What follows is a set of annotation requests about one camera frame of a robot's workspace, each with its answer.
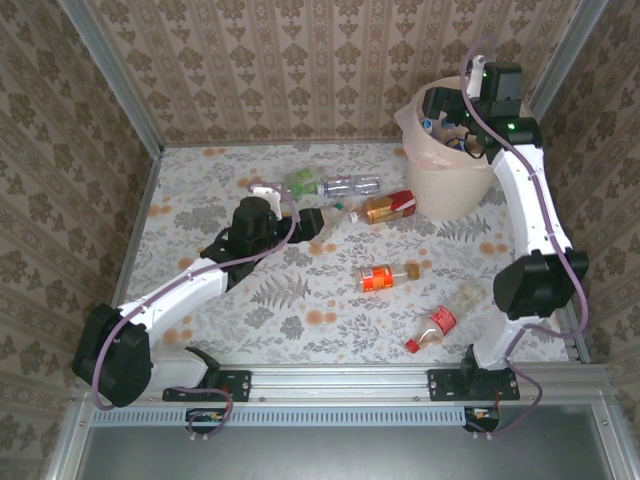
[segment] patterned wallpaper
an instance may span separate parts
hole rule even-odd
[[[0,17],[0,477],[37,478],[150,159],[55,0],[3,0]]]
[[[559,215],[591,262],[587,341],[640,447],[640,1],[609,2],[541,123]]]
[[[398,137],[473,39],[540,79],[577,0],[89,0],[165,144]]]

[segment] bottle cap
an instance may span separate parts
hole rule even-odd
[[[404,266],[405,272],[409,276],[409,280],[418,280],[420,278],[420,267],[415,263],[407,263]]]
[[[418,345],[418,342],[416,342],[415,340],[409,340],[407,343],[405,343],[405,346],[411,353],[416,353],[418,350],[420,350],[420,345]]]

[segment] metal frame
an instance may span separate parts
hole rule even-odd
[[[615,393],[604,365],[576,363],[521,364],[545,390],[542,405],[590,405],[598,433],[616,479],[640,478],[637,457],[626,424],[615,405]],[[407,409],[428,412],[443,407],[484,406],[491,402],[431,402],[427,369],[455,368],[456,365],[376,365],[376,366],[242,366],[253,372],[251,399],[236,404],[236,410],[290,413],[296,409],[322,408],[326,412],[357,410],[389,411]],[[522,382],[522,398],[503,405],[529,405],[536,390]],[[161,392],[151,392],[132,407],[163,411],[185,407],[179,402],[162,402]],[[49,479],[75,478],[86,446],[95,408],[87,387],[72,398],[49,473]],[[190,407],[218,407],[222,403],[202,402]]]
[[[118,103],[129,117],[149,155],[153,159],[159,158],[162,153],[162,137],[149,117],[147,108],[129,82],[122,62],[110,47],[107,36],[100,29],[100,23],[93,16],[88,2],[60,0],[60,4],[100,68]]]
[[[542,78],[531,95],[529,107],[538,120],[549,108],[551,100],[569,73],[569,69],[606,7],[607,1],[584,1],[580,2],[576,8],[567,31],[549,60],[549,66],[543,72]]]

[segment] orange stain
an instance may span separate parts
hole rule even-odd
[[[324,253],[324,247],[321,243],[310,243],[309,244],[309,255],[314,257],[319,257]]]
[[[189,257],[181,258],[178,261],[178,268],[180,270],[186,270],[187,268],[189,268],[191,266],[192,263],[193,263],[193,259],[191,259]]]
[[[151,205],[149,207],[149,213],[147,213],[148,218],[157,217],[158,213],[160,213],[160,207],[158,205]]]
[[[175,328],[170,328],[162,335],[162,341],[165,345],[175,345],[178,341],[178,331]]]
[[[483,242],[480,244],[480,251],[485,255],[493,255],[496,253],[495,247],[489,242]]]
[[[307,323],[309,325],[320,325],[322,323],[322,313],[318,310],[311,310],[307,313]]]

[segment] clear plastic bottle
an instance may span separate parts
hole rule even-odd
[[[293,199],[297,201],[303,195],[316,193],[323,174],[324,168],[312,165],[287,175],[284,184]]]
[[[380,193],[379,175],[345,175],[318,183],[318,195],[337,198]]]
[[[423,317],[418,332],[405,344],[411,353],[416,353],[433,343],[439,343],[460,319],[474,310],[487,298],[487,290],[477,281],[460,284],[458,290],[448,297],[430,317]]]
[[[312,245],[322,245],[333,234],[334,230],[338,228],[338,225],[342,223],[344,218],[349,214],[350,205],[348,202],[340,201],[336,202],[330,207],[323,207],[320,209],[322,212],[322,220],[324,226],[320,233],[316,235],[309,243]]]
[[[356,272],[356,290],[358,292],[375,292],[397,287],[419,278],[420,267],[412,263],[361,268]]]

